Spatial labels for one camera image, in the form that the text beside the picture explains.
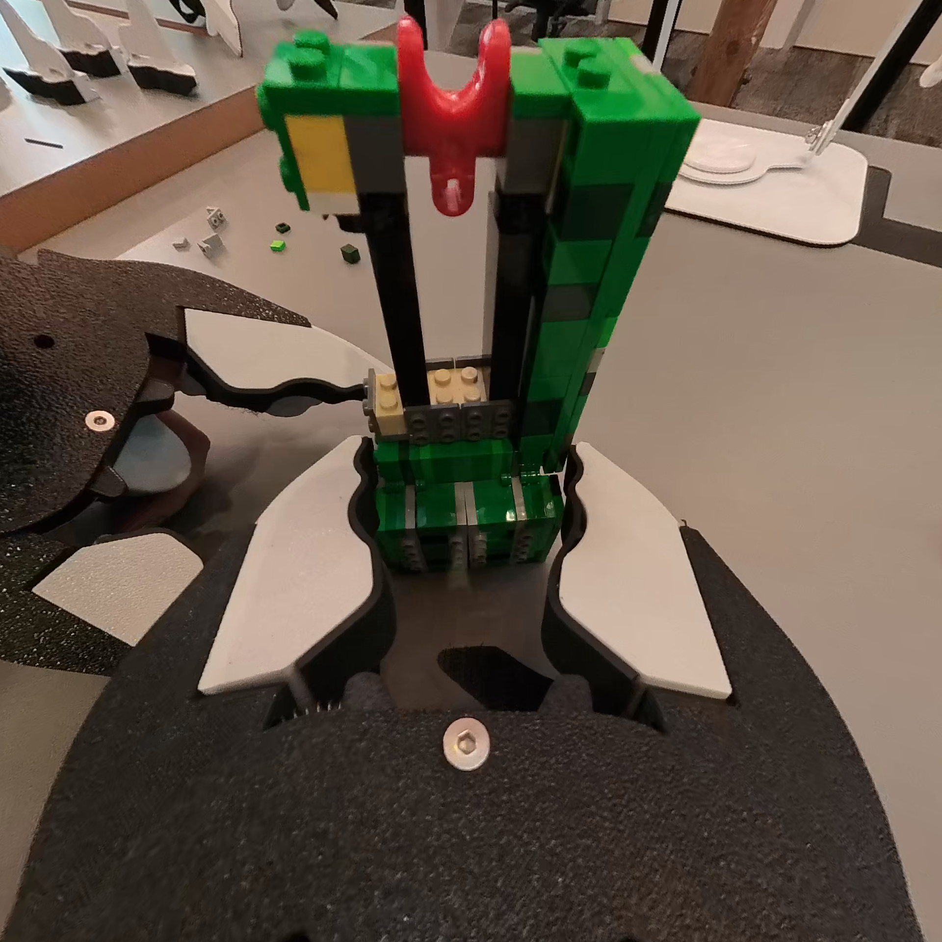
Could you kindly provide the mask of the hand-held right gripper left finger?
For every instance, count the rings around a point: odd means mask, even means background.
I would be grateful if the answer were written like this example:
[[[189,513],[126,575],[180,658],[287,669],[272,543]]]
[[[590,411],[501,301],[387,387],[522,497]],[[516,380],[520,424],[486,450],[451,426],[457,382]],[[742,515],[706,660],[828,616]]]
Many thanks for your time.
[[[347,438],[265,509],[201,693],[284,683],[295,696],[341,696],[350,677],[379,669],[394,605],[374,539],[376,480],[371,440]]]

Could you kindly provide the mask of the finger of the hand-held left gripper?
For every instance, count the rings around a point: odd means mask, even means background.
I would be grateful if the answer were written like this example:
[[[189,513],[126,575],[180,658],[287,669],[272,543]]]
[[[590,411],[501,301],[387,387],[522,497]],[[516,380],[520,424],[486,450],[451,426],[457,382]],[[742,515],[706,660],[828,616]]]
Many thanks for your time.
[[[204,568],[173,533],[141,533],[78,548],[33,593],[131,646]]]
[[[320,328],[186,309],[181,391],[256,414],[295,417],[362,401],[370,371],[391,367]]]

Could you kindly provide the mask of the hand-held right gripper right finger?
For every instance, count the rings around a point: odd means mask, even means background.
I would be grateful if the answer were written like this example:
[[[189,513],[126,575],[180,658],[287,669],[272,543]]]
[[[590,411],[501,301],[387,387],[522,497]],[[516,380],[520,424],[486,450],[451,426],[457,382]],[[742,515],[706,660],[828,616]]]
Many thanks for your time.
[[[649,689],[710,700],[733,692],[671,512],[592,445],[570,451],[562,543],[548,579],[544,650],[595,700]]]

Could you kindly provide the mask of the green toy brick model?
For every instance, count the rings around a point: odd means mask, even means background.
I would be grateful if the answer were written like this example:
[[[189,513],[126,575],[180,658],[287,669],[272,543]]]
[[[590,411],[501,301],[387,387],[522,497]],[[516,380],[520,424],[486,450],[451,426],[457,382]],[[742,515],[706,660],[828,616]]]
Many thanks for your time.
[[[430,77],[411,16],[395,44],[279,42],[256,88],[302,210],[365,236],[393,370],[367,381],[376,539],[400,573],[543,561],[595,374],[700,117],[625,38],[513,50],[491,20],[461,89]],[[481,353],[429,360],[406,160],[443,216],[487,196]]]

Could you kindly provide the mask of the grey desk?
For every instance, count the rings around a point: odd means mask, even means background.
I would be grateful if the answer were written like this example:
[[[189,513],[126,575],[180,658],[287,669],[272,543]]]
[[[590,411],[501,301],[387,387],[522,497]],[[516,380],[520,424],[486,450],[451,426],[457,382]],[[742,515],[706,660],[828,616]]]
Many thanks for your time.
[[[339,260],[356,240],[298,211],[277,149],[273,135],[249,137],[26,243],[23,257],[179,263],[169,238],[193,239],[188,217],[220,206],[223,278],[388,363],[375,291]],[[432,207],[426,160],[407,174],[426,349],[473,354],[493,164],[478,162],[462,218]],[[276,419],[177,401],[213,450],[204,487],[168,527],[205,559],[366,427],[352,403]],[[940,267],[665,214],[581,440],[698,529],[808,660],[877,785],[923,932],[940,940]]]

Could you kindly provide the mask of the grey table with wooden edge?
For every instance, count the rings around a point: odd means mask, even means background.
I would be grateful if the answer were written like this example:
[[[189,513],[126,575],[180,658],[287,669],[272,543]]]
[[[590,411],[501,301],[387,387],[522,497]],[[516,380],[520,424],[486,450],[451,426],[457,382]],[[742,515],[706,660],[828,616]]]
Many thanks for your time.
[[[182,119],[258,83],[274,46],[302,29],[324,32],[332,41],[359,41],[394,24],[393,7],[335,2],[333,18],[315,2],[234,2],[242,55],[203,26],[188,27],[168,2],[149,2],[173,52],[193,66],[197,88],[187,98],[144,90],[128,75],[92,78],[98,96],[84,105],[62,106],[36,99],[2,72],[8,94],[2,106],[2,200],[133,138]],[[26,137],[58,142],[64,149],[25,143]]]

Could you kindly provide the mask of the row of grey wedge plates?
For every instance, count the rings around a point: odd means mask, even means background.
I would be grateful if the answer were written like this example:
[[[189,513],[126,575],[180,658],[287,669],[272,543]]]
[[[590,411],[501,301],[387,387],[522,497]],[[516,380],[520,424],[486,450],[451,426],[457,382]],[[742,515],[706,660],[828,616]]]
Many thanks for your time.
[[[3,22],[26,58],[24,67],[3,66],[3,73],[36,99],[61,106],[84,105],[98,93],[92,78],[128,75],[138,88],[187,98],[197,88],[193,66],[172,50],[148,4],[126,3],[119,40],[64,1],[42,1],[57,43],[41,39],[10,2],[1,3]]]

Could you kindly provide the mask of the white flat stand base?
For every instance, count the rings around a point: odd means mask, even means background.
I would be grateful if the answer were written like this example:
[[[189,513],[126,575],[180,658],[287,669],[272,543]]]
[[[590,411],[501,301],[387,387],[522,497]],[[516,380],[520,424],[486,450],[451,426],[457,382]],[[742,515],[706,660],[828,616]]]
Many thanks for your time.
[[[753,167],[715,182],[695,182],[678,172],[668,211],[809,246],[854,240],[868,170],[862,154],[830,144],[815,157],[802,136],[709,119],[700,121],[692,140],[721,135],[752,145]]]

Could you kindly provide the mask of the white round disc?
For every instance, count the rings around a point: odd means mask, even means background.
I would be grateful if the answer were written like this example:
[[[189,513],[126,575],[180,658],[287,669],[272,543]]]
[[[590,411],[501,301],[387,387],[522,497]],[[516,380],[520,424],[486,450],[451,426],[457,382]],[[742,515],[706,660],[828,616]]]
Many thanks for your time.
[[[695,182],[715,182],[749,171],[756,149],[735,136],[697,136],[690,143],[680,175]]]

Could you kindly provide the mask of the black slanted pole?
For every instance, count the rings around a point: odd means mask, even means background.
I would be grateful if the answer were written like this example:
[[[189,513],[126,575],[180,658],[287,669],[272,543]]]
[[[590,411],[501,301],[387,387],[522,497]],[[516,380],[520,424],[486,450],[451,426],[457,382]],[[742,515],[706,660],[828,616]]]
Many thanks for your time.
[[[940,1],[915,2],[837,113],[833,129],[862,132],[941,14]]]

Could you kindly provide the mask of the clear stand post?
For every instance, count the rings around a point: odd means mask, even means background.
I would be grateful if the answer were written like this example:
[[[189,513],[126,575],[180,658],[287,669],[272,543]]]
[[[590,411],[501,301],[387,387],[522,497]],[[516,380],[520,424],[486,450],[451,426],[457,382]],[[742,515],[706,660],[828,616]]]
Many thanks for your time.
[[[833,118],[824,124],[811,129],[806,135],[806,144],[812,156],[819,156],[831,144],[837,132],[843,127],[851,116],[860,97],[863,95],[869,79],[862,77],[847,99],[842,102]]]

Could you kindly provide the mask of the brown wooden post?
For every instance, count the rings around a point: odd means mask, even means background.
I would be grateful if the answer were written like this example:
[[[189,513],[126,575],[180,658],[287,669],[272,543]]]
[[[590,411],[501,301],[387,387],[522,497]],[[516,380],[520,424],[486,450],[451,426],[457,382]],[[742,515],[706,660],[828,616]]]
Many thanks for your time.
[[[729,107],[759,48],[776,1],[723,1],[686,97]]]

